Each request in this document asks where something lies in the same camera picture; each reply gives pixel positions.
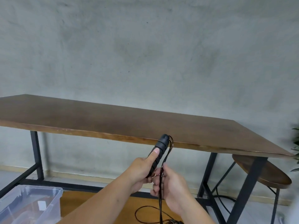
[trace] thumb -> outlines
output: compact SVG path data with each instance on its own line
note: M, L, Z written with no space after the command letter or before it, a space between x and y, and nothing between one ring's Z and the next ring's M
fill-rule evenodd
M148 162L150 165L153 164L153 162L156 160L156 158L158 157L160 152L159 148L155 148L150 154L149 156L145 159L146 162Z
M176 174L175 171L167 165L167 163L163 164L163 170L164 170L165 175L169 176L169 177Z

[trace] person's right hand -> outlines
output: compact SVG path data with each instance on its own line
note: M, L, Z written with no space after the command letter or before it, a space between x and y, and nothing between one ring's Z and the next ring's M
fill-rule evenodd
M163 169L162 197L170 210L181 215L183 201L192 198L192 195L183 176L170 169L166 163L163 164ZM155 171L156 176L152 180L154 183L150 192L152 196L159 196L160 171L161 168Z

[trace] stool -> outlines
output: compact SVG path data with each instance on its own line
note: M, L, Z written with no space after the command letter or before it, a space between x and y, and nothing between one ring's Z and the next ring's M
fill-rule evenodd
M212 190L212 193L220 185L220 183L223 181L223 179L226 177L226 175L230 172L230 170L234 167L235 164L238 164L248 174L251 165L256 158L255 156L242 155L233 155L232 157L234 159L233 164L226 171L226 173L223 175L220 181L216 184L216 186ZM275 194L274 208L271 219L271 224L274 224L279 192L281 189L288 188L292 183L292 180L282 170L280 170L278 167L267 161L257 181L267 186Z

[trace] forearm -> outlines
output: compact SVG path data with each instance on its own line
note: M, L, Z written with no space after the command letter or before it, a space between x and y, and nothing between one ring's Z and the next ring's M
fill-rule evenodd
M181 218L185 224L215 224L204 208L190 194L181 202Z
M130 194L131 184L124 175L121 175L64 217L59 224L112 224Z

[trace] stool seat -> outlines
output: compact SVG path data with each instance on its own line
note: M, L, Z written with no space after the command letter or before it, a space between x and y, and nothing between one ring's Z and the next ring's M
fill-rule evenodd
M247 174L256 158L255 156L241 155L233 155L232 157L236 164L238 164ZM282 170L269 161L266 162L257 181L265 186L276 189L286 189L292 183L292 180Z

